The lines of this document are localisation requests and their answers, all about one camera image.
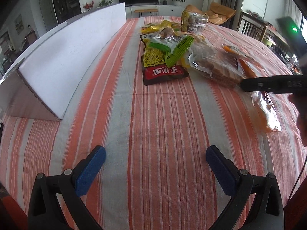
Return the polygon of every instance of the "plant pot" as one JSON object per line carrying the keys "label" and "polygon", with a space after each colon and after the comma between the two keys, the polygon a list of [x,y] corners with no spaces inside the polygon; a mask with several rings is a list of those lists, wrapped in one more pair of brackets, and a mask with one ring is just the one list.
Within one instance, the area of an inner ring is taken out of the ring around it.
{"label": "plant pot", "polygon": [[182,6],[182,2],[181,1],[174,1],[174,5],[175,6]]}

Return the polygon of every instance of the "red label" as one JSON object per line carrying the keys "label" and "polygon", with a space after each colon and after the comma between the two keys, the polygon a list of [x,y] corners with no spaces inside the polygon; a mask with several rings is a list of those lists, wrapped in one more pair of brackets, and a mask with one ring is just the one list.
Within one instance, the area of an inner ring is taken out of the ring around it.
{"label": "red label", "polygon": [[184,74],[181,66],[167,67],[166,64],[157,67],[147,67],[144,71],[146,79],[155,79],[161,76],[172,76]]}

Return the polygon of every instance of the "human hand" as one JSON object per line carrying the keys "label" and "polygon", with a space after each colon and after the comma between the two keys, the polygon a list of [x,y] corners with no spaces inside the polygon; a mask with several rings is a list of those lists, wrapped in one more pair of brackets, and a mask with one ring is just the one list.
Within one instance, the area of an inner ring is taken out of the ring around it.
{"label": "human hand", "polygon": [[289,95],[289,101],[295,105],[299,111],[296,125],[300,130],[300,138],[303,145],[307,146],[307,110],[304,109],[307,106],[307,96],[298,96],[295,94]]}

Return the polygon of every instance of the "tablecloth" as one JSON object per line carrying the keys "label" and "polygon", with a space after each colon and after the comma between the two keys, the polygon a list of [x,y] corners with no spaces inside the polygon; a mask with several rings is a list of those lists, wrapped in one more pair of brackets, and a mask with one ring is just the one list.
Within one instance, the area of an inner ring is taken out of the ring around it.
{"label": "tablecloth", "polygon": [[[82,200],[106,230],[208,229],[229,200],[205,161],[213,144],[251,174],[274,172],[287,203],[307,154],[296,108],[287,95],[271,94],[282,131],[265,132],[245,93],[192,70],[182,80],[144,86],[140,28],[163,19],[180,22],[159,16],[127,21],[87,70],[62,121],[4,116],[0,182],[26,213],[37,173],[61,174],[96,145],[106,148],[106,162]],[[264,76],[290,74],[255,39],[212,24],[204,35],[217,49],[239,46]],[[251,199],[238,226],[250,206]]]}

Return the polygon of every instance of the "blue gripper pad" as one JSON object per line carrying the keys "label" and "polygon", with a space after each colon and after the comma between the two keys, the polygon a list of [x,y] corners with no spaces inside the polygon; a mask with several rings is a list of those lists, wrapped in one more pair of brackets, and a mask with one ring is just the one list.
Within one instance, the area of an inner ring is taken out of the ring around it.
{"label": "blue gripper pad", "polygon": [[90,186],[95,179],[97,173],[106,160],[106,149],[102,146],[99,147],[97,152],[81,171],[80,175],[75,182],[75,192],[77,196],[86,195]]}
{"label": "blue gripper pad", "polygon": [[230,160],[226,159],[215,145],[208,147],[206,151],[206,161],[216,176],[224,193],[233,197],[236,193],[238,181],[227,165],[231,163],[233,167],[237,169],[235,165]]}

